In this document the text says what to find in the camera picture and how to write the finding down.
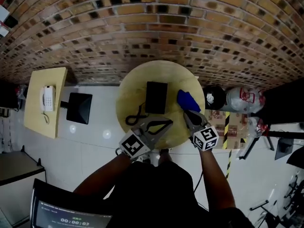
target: yellow and black tape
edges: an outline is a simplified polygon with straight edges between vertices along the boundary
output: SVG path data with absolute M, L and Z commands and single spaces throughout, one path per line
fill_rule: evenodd
M 226 112 L 223 149 L 227 149 L 230 112 Z
M 232 155 L 232 150 L 229 152 L 229 160 L 228 160 L 228 165 L 227 165 L 227 174 L 226 174 L 226 179 L 228 180 L 229 173 L 230 173 L 230 166 L 231 166 L 231 155 Z

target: digital screen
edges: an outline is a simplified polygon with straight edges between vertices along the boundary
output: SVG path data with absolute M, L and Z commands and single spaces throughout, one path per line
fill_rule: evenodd
M 39 201 L 36 226 L 42 228 L 105 228 L 111 215 L 97 215 L 62 209 Z

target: white telephone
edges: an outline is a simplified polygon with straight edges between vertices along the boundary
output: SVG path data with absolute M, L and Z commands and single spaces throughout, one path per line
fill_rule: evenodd
M 40 90 L 40 108 L 43 112 L 53 112 L 55 102 L 55 88 L 45 86 Z

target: round wooden table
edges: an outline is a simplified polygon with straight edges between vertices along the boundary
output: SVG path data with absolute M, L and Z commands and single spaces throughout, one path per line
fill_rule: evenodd
M 129 115 L 137 115 L 138 107 L 146 100 L 148 81 L 168 83 L 165 114 L 149 114 L 164 116 L 173 121 L 173 126 L 157 142 L 157 149 L 173 148 L 184 143 L 189 137 L 189 130 L 184 121 L 183 110 L 177 104 L 177 92 L 181 89 L 190 92 L 205 113 L 205 97 L 201 85 L 195 76 L 185 67 L 169 61 L 151 61 L 139 65 L 123 79 L 119 86 L 116 100 L 116 114 L 122 129 L 127 132 L 132 126 L 125 123 Z M 145 104 L 141 115 L 145 114 Z

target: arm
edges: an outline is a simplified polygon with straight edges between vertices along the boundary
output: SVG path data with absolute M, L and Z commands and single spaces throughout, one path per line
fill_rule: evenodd
M 211 150 L 199 154 L 210 211 L 235 207 L 231 188 Z
M 124 153 L 121 153 L 87 177 L 74 190 L 74 193 L 82 195 L 98 194 L 105 197 L 131 163 L 132 161 Z

